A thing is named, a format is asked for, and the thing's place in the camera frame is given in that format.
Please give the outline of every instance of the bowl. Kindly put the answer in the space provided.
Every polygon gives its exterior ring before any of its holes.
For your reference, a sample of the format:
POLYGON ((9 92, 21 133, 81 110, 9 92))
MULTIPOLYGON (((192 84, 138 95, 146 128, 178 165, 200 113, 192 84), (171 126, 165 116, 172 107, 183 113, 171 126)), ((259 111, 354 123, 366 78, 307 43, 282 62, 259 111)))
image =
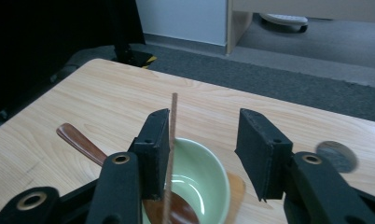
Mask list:
MULTIPOLYGON (((219 159, 207 147, 185 138, 175 140, 172 191, 190 204, 200 223, 225 222, 229 180, 219 159)), ((143 211, 144 223, 150 223, 143 211)))

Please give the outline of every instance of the spoon handle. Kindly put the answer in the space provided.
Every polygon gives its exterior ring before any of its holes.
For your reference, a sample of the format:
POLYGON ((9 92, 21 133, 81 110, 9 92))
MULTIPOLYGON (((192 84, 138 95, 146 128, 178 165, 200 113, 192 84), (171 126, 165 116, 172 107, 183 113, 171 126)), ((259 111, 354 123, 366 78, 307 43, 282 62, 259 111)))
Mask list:
POLYGON ((72 124, 64 123, 56 132, 65 142, 80 153, 98 165, 103 166, 107 156, 72 124))

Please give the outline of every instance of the chopstick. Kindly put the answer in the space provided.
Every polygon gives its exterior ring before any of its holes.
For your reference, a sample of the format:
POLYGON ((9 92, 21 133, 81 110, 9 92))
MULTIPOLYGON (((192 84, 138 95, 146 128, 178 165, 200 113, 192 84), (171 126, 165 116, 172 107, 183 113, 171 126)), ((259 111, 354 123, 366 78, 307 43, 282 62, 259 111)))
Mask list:
POLYGON ((168 224, 170 220, 170 203, 171 203, 171 174, 174 166, 174 141, 175 141, 175 124, 176 124, 176 105, 178 101, 178 93, 173 93, 173 100, 171 103, 171 120, 170 120, 170 154, 167 164, 167 173, 165 176, 165 191, 164 191, 164 210, 162 224, 168 224))

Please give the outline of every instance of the metal ring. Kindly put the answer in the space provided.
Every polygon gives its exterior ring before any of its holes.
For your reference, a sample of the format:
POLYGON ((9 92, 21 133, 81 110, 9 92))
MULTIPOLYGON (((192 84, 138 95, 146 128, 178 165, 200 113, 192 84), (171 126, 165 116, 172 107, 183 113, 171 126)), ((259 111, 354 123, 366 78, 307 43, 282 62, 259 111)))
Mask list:
POLYGON ((32 192, 28 195, 25 195, 22 199, 19 200, 17 203, 17 209, 21 211, 30 210, 36 208, 41 203, 43 203, 47 199, 48 195, 43 191, 32 192))
POLYGON ((302 158, 304 161, 314 164, 314 165, 318 165, 322 163, 321 158, 314 156, 314 155, 304 155, 302 158))
POLYGON ((128 155, 120 155, 120 156, 116 156, 112 159, 112 162, 114 164, 123 164, 123 163, 126 163, 130 160, 130 157, 128 155))

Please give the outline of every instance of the spoon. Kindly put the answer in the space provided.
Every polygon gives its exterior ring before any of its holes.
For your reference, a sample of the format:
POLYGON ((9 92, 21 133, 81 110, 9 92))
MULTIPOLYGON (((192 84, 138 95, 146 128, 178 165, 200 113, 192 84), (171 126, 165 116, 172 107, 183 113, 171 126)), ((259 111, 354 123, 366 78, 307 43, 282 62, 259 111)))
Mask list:
MULTIPOLYGON (((70 146, 90 160, 102 166, 106 155, 95 146, 83 133, 72 124, 64 123, 57 129, 57 134, 70 146)), ((163 201, 143 200, 144 208, 150 223, 158 224, 162 222, 163 201)), ((178 194, 171 192, 171 223, 200 223, 193 208, 178 194)))

